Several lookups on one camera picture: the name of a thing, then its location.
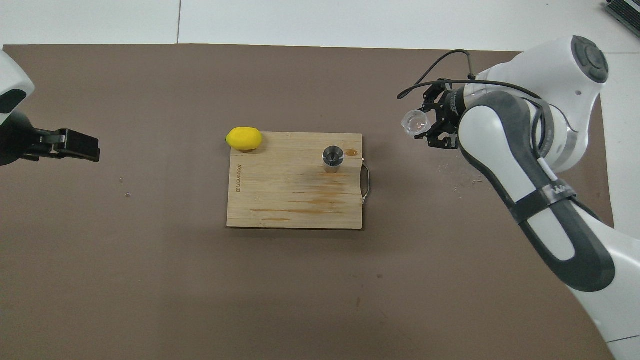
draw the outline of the cutting board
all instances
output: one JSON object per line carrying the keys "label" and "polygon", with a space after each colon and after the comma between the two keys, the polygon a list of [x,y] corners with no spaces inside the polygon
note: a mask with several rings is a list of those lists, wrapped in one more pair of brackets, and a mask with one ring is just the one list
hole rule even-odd
{"label": "cutting board", "polygon": [[[324,171],[322,153],[344,162]],[[361,229],[362,134],[262,132],[252,151],[231,149],[227,226]]]}

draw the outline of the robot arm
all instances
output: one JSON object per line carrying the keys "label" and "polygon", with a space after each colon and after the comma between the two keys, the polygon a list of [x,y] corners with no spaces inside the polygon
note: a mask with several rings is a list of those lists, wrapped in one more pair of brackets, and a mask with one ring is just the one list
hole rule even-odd
{"label": "robot arm", "polygon": [[0,51],[0,166],[21,158],[38,161],[40,157],[99,161],[98,139],[69,129],[36,129],[15,110],[34,89],[27,74]]}
{"label": "robot arm", "polygon": [[[459,147],[584,306],[616,359],[638,359],[640,241],[601,223],[554,173],[584,154],[591,109],[607,75],[595,44],[563,38],[496,65],[463,88],[430,88],[420,112],[435,110],[438,119],[413,112],[403,125],[429,125],[412,135],[432,147]],[[530,94],[482,81],[515,84]]]}

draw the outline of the black cable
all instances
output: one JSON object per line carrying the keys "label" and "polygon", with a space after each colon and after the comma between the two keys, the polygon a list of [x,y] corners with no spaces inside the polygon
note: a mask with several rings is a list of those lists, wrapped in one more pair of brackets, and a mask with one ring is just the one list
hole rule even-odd
{"label": "black cable", "polygon": [[431,86],[431,85],[441,85],[441,84],[485,84],[485,85],[497,85],[504,86],[506,88],[512,88],[514,90],[518,90],[519,92],[523,92],[534,99],[541,99],[536,93],[528,91],[527,89],[520,87],[518,85],[503,83],[500,81],[489,81],[489,80],[436,80],[436,81],[427,81],[426,83],[419,83],[411,86],[410,88],[404,89],[400,94],[398,94],[397,99],[403,99],[405,96],[409,95],[410,92],[414,91],[417,88],[421,88],[423,86]]}
{"label": "black cable", "polygon": [[533,149],[533,155],[536,157],[536,160],[541,158],[540,150],[538,149],[538,142],[536,141],[536,128],[538,127],[540,118],[542,118],[542,109],[536,106],[536,114],[533,115],[533,123],[531,124],[531,147]]}
{"label": "black cable", "polygon": [[431,67],[420,77],[420,79],[418,79],[418,81],[415,82],[414,85],[418,85],[424,78],[426,78],[426,76],[429,75],[429,73],[433,70],[433,68],[436,67],[436,65],[438,65],[438,63],[440,63],[444,58],[446,58],[451,54],[458,54],[458,53],[467,55],[467,62],[469,64],[469,75],[467,75],[467,77],[469,78],[469,80],[475,80],[476,76],[474,75],[474,71],[471,64],[471,54],[469,54],[469,52],[466,50],[457,49],[457,50],[451,50],[448,53],[442,55],[439,59],[437,59],[436,62],[434,62],[431,65]]}
{"label": "black cable", "polygon": [[587,214],[591,215],[593,218],[595,218],[599,222],[602,222],[602,219],[598,216],[598,214],[594,213],[593,210],[589,209],[585,204],[582,203],[582,201],[578,200],[578,198],[574,196],[574,197],[570,197],[569,199],[573,201],[573,203],[578,205],[580,209],[583,209]]}

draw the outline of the yellow lemon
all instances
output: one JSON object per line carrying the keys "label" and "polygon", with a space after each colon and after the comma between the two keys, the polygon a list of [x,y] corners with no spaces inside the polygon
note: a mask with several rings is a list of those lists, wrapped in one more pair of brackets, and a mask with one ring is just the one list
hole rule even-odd
{"label": "yellow lemon", "polygon": [[235,150],[254,150],[262,143],[262,134],[254,127],[236,127],[226,139]]}

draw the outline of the metal cup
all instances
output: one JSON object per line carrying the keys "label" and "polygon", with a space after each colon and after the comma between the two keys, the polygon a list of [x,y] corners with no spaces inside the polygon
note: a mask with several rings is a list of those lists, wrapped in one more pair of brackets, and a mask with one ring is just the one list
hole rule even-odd
{"label": "metal cup", "polygon": [[324,171],[329,174],[338,172],[344,161],[344,151],[337,146],[329,146],[322,153]]}

